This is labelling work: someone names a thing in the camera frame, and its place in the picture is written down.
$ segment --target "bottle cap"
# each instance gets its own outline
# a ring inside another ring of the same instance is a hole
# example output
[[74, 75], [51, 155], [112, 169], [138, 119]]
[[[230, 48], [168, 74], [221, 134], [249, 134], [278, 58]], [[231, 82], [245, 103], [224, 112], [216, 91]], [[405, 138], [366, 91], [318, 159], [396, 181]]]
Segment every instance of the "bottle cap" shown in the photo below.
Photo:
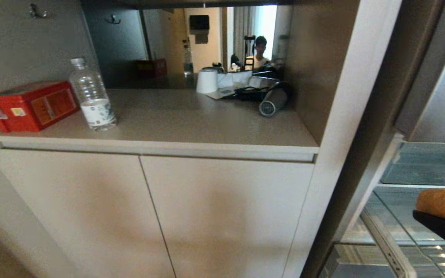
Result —
[[73, 58], [70, 61], [71, 61], [71, 64], [74, 65], [74, 66], [85, 65], [85, 58], [83, 58], [83, 57]]

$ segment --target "white cup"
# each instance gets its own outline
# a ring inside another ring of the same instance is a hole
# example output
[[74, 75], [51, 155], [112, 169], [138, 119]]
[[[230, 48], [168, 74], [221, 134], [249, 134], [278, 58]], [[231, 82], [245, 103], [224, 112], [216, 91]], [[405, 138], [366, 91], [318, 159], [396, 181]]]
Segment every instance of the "white cup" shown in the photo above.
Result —
[[215, 91], [217, 91], [217, 70], [200, 70], [197, 79], [197, 93], [213, 93]]

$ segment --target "refrigerator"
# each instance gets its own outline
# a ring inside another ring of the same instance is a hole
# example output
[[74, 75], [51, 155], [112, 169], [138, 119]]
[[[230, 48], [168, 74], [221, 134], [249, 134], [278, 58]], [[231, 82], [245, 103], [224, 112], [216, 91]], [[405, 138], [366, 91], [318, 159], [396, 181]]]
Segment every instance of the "refrigerator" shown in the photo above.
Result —
[[445, 1], [404, 0], [302, 276], [445, 277], [445, 238], [413, 217], [427, 188], [445, 188]]

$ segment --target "cabinet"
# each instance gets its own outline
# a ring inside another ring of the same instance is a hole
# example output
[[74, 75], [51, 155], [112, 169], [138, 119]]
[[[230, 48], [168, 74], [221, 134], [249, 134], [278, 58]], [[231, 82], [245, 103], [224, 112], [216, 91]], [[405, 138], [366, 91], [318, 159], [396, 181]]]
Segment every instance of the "cabinet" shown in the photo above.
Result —
[[178, 278], [282, 276], [313, 164], [141, 162]]
[[174, 277], [138, 156], [0, 150], [0, 167], [85, 276]]

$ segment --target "mirror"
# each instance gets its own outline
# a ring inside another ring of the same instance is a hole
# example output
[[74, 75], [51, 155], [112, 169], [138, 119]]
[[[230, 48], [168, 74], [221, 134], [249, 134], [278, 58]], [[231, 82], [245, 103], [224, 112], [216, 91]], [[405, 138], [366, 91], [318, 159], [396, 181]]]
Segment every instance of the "mirror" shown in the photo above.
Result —
[[82, 0], [82, 7], [107, 88], [194, 88], [197, 72], [213, 66], [273, 76], [284, 69], [291, 6], [138, 10]]

